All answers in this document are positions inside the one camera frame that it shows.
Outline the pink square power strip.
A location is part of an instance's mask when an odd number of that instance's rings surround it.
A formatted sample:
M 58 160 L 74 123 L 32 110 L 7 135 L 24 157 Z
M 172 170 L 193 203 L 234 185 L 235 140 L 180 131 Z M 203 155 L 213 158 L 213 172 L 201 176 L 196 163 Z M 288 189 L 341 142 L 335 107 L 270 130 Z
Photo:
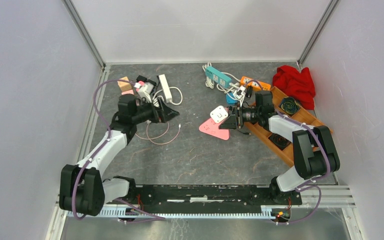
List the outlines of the pink square power strip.
M 221 123 L 216 123 L 211 117 L 202 123 L 198 130 L 204 134 L 213 136 L 215 138 L 227 141 L 230 138 L 228 129 L 220 129 Z

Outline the wooden cube adapter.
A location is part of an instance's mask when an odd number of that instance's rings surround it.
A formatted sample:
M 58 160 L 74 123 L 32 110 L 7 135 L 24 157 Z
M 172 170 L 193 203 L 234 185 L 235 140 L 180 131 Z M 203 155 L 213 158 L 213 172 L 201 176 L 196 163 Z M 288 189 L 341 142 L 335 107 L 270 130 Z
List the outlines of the wooden cube adapter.
M 133 89 L 131 82 L 127 76 L 120 78 L 117 81 L 117 85 L 120 88 L 122 93 L 128 92 Z

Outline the black power adapter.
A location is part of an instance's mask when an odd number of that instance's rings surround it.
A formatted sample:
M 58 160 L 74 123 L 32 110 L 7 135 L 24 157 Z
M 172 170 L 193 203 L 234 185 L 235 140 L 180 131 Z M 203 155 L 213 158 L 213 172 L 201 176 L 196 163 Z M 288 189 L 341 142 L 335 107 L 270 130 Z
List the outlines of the black power adapter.
M 252 94 L 253 94 L 253 87 L 251 85 L 249 85 L 246 87 L 245 96 L 246 96 L 246 98 L 250 99 L 252 97 Z

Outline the white charger plug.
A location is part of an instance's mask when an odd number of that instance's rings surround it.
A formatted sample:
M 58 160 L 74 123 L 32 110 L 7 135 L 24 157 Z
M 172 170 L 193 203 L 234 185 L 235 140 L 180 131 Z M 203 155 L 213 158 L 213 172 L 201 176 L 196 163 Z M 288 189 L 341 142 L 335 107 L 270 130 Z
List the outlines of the white charger plug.
M 222 105 L 217 106 L 210 112 L 210 117 L 216 124 L 223 122 L 228 116 L 228 109 Z

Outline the blue folding extension socket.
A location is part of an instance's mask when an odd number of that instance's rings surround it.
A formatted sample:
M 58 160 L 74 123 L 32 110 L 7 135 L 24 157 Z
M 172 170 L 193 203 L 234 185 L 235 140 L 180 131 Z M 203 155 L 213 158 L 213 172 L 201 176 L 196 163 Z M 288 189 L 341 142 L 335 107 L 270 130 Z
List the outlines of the blue folding extension socket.
M 226 98 L 226 102 L 227 102 L 228 105 L 233 105 L 233 104 L 235 104 L 238 101 L 231 94 L 226 94 L 225 98 Z

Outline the pink plug adapter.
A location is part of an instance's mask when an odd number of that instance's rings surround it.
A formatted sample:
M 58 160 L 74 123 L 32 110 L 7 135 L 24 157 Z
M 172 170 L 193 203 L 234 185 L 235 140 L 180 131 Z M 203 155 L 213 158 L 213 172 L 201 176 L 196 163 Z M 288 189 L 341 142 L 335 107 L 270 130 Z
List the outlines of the pink plug adapter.
M 127 90 L 127 91 L 123 91 L 121 93 L 122 95 L 134 95 L 134 90 L 133 89 L 130 89 L 130 90 Z

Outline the teal power strip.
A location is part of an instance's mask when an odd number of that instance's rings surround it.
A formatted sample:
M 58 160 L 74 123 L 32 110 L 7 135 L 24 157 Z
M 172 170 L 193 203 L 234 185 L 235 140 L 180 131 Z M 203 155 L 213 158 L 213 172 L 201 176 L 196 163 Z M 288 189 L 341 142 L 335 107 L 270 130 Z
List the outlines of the teal power strip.
M 216 83 L 223 88 L 228 88 L 231 86 L 232 79 L 212 66 L 207 66 L 205 68 L 205 75 L 213 83 Z

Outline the white usb power strip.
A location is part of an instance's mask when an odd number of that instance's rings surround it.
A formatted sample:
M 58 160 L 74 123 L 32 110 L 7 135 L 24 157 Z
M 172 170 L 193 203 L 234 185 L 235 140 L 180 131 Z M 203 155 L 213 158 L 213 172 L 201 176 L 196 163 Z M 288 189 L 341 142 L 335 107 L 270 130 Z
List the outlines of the white usb power strip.
M 168 84 L 167 78 L 165 74 L 160 74 L 157 76 L 160 86 L 162 88 L 162 92 L 164 94 L 165 101 L 167 103 L 172 103 L 173 102 L 173 96 L 170 90 L 170 86 Z

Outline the small black adapter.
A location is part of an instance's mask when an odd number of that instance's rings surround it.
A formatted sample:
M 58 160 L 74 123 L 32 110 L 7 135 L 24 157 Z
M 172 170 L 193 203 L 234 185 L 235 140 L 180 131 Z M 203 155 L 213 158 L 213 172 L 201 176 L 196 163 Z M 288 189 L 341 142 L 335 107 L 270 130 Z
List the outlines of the small black adapter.
M 139 75 L 139 76 L 136 78 L 136 81 L 137 81 L 137 82 L 144 82 L 144 83 L 146 83 L 146 82 L 148 81 L 148 79 L 147 79 L 145 76 Z

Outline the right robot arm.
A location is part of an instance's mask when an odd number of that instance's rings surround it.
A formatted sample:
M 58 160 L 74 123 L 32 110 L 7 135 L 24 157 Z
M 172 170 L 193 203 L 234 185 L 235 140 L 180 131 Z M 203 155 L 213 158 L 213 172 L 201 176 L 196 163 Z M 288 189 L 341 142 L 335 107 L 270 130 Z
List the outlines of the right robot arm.
M 238 102 L 223 119 L 219 129 L 239 130 L 245 123 L 257 123 L 292 144 L 293 166 L 270 183 L 268 196 L 275 204 L 286 201 L 289 192 L 300 192 L 309 182 L 324 179 L 340 169 L 330 129 L 325 125 L 299 122 L 276 110 L 270 91 L 257 92 L 254 106 L 244 107 Z

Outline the orange power strip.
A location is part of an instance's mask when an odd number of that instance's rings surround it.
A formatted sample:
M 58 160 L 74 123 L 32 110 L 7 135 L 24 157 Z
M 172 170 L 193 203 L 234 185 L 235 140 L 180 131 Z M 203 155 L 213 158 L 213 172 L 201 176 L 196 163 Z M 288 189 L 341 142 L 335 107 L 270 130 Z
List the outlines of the orange power strip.
M 253 78 L 243 76 L 240 79 L 241 86 L 252 86 L 254 91 L 270 91 L 272 86 L 269 83 L 265 83 L 262 81 L 254 80 Z

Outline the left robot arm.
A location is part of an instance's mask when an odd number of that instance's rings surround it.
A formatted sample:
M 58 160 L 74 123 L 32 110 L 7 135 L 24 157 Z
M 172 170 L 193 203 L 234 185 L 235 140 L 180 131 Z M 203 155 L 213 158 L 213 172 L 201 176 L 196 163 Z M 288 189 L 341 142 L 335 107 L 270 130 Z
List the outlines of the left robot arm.
M 139 100 L 133 94 L 121 95 L 118 110 L 113 115 L 107 132 L 98 145 L 76 164 L 67 164 L 61 170 L 59 207 L 70 211 L 78 220 L 97 216 L 104 204 L 116 199 L 125 204 L 137 198 L 136 182 L 132 178 L 115 176 L 103 181 L 102 176 L 116 155 L 123 150 L 137 132 L 137 125 L 150 121 L 167 123 L 179 116 L 161 99 L 159 106 Z

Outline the red cloth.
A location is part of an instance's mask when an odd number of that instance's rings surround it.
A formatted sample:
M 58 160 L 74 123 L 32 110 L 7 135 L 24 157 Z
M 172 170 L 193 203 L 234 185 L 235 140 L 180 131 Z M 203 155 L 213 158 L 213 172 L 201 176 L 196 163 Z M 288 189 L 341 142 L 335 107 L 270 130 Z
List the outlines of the red cloth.
M 298 71 L 295 67 L 282 65 L 277 68 L 272 84 L 287 96 L 299 101 L 306 110 L 315 109 L 316 88 L 308 67 Z

